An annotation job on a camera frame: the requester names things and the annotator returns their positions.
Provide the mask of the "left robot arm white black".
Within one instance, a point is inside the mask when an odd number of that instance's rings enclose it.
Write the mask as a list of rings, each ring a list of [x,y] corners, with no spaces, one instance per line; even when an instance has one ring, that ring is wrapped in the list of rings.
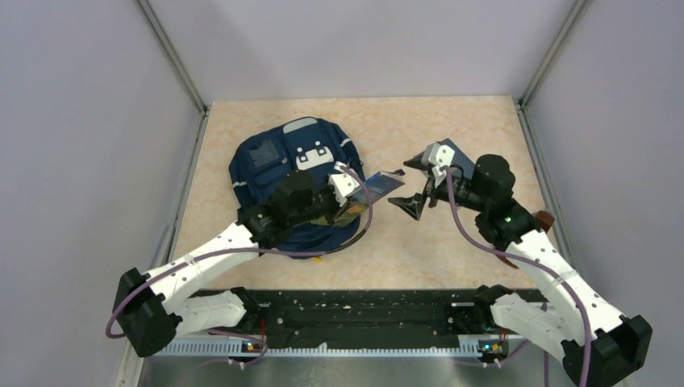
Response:
[[[197,292],[261,254],[278,254],[277,246],[295,227],[320,218],[333,220],[357,187],[357,175],[342,164],[322,186],[306,171],[288,173],[263,203],[246,210],[209,242],[145,273],[136,268],[125,272],[106,337],[125,338],[137,356],[149,357],[178,336],[216,327],[253,331],[259,313],[239,291],[209,296]]]

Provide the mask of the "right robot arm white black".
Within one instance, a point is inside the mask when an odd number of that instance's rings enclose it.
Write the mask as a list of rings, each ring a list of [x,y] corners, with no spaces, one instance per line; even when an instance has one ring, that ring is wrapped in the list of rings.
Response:
[[[644,366],[651,325],[606,301],[567,262],[540,221],[514,199],[515,175],[503,156],[480,156],[466,176],[452,150],[436,144],[406,166],[422,171],[426,185],[410,198],[393,198],[395,206],[412,218],[440,201],[452,211],[475,211],[478,248],[511,260],[550,303],[543,310],[502,285],[483,286],[473,310],[479,330],[522,335],[558,360],[577,386],[613,386]]]

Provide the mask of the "blue green landscape book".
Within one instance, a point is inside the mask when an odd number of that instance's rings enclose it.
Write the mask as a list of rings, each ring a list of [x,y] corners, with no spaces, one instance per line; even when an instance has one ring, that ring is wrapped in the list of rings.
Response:
[[[338,202],[333,196],[332,209],[336,210],[334,215],[324,215],[323,217],[312,220],[311,223],[320,226],[346,227],[352,221],[357,220],[362,213],[368,210],[386,195],[395,191],[405,184],[403,169],[394,171],[378,171],[368,177],[362,186],[350,197],[344,207],[339,207]]]

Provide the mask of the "dark blue hardcover book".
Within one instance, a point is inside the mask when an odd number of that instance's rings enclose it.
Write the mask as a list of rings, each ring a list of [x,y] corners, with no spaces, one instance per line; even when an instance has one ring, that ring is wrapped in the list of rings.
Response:
[[[440,141],[441,145],[450,147],[454,151],[451,164],[458,165],[462,169],[462,176],[471,179],[474,172],[474,162],[449,138]]]

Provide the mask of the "navy blue backpack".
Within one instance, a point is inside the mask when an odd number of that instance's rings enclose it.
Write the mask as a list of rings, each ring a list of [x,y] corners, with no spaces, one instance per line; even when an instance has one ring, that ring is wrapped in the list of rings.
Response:
[[[365,176],[356,146],[341,127],[302,117],[253,135],[236,149],[228,174],[239,221],[262,225],[260,248],[307,259],[315,252],[339,252],[364,236],[360,220],[334,224],[341,208],[329,182],[343,164]]]

